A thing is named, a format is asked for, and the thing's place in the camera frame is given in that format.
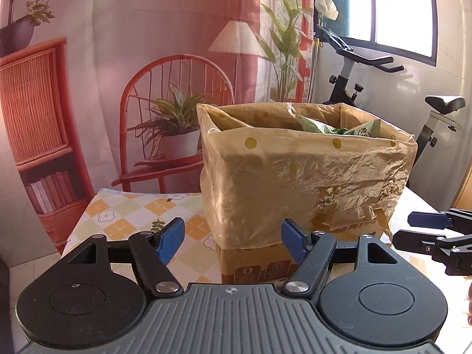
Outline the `person's right hand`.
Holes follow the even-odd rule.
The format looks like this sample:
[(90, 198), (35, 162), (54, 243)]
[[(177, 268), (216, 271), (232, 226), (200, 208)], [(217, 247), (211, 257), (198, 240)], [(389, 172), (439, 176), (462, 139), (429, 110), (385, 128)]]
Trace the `person's right hand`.
[(468, 288), (467, 301), (468, 301), (467, 322), (468, 322), (468, 325), (472, 326), (472, 282), (470, 283), (470, 286)]

